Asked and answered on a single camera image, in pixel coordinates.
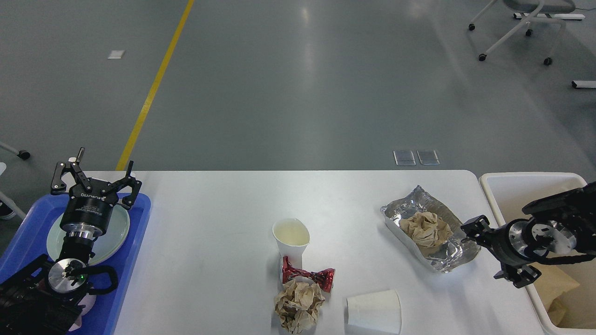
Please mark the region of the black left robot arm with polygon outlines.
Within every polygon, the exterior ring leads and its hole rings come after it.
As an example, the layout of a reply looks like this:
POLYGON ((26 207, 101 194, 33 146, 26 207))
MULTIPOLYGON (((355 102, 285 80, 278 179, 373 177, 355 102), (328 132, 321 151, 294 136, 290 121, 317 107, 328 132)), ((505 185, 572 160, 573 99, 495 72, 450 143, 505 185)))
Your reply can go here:
POLYGON ((73 161, 57 162, 51 195, 69 200, 60 222, 66 233, 55 261, 42 254, 1 284, 3 335, 65 335, 83 312, 87 295, 106 295, 117 289, 117 271, 91 266, 94 242, 108 229, 113 209, 130 210, 142 182, 132 176, 133 161, 120 180, 90 178, 81 170, 85 149, 73 161))

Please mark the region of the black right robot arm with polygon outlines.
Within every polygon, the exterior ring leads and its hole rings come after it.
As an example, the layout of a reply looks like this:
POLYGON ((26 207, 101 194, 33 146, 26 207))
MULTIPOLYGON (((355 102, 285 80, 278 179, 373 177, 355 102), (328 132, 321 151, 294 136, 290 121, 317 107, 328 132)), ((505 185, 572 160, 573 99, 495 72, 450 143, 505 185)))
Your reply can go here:
POLYGON ((487 248, 500 262, 494 277, 515 288, 534 283, 541 272, 534 263, 566 265, 595 258, 595 194, 590 183, 530 202, 523 207, 529 219, 515 219, 491 228, 485 215, 461 226, 466 239, 487 248))

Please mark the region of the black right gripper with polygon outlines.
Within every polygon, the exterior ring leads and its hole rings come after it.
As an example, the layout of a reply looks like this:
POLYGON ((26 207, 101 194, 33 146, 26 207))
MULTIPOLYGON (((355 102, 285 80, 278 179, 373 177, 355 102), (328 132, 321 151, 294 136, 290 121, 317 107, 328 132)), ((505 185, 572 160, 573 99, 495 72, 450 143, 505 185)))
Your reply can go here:
POLYGON ((504 279, 515 288, 525 288, 542 275, 534 267, 534 264, 541 264, 536 261, 536 255, 525 253, 529 241, 524 237, 530 234, 530 225, 534 222, 534 219, 515 219, 504 226, 492 227, 486 215, 479 215, 462 224, 461 230, 466 241, 490 249, 499 261, 501 269, 496 272, 494 279, 504 279))

